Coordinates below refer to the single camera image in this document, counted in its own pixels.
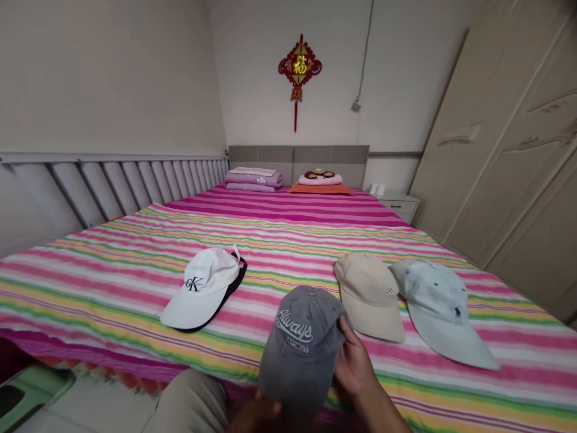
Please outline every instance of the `beige wardrobe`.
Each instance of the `beige wardrobe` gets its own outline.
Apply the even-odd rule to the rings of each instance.
[[[577,328],[577,10],[487,1],[411,187],[414,225]]]

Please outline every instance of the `gray headboard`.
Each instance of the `gray headboard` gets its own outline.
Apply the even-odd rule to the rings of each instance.
[[[362,189],[369,146],[228,146],[230,168],[260,167],[278,170],[282,184],[291,186],[313,168],[343,176],[344,183]]]

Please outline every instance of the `drawer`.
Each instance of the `drawer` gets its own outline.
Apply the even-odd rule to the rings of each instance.
[[[413,213],[417,207],[416,201],[381,200],[382,204],[395,213]]]
[[[413,219],[412,213],[398,213],[397,216],[407,224],[410,224]]]

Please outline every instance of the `hand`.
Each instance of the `hand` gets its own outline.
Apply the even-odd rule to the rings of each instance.
[[[355,397],[379,382],[361,339],[349,327],[343,315],[338,318],[338,323],[346,341],[337,355],[335,376],[345,391]]]
[[[346,340],[337,355],[335,376],[353,397],[356,411],[368,430],[371,433],[411,433],[411,428],[380,386],[365,345],[344,316],[338,318],[338,323]]]
[[[246,402],[227,429],[228,433],[251,433],[262,421],[276,419],[281,412],[280,402],[262,400],[260,390]]]

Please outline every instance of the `leg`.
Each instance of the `leg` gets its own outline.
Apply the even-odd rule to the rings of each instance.
[[[183,371],[162,392],[142,433],[224,432],[226,399],[216,380],[193,369]]]

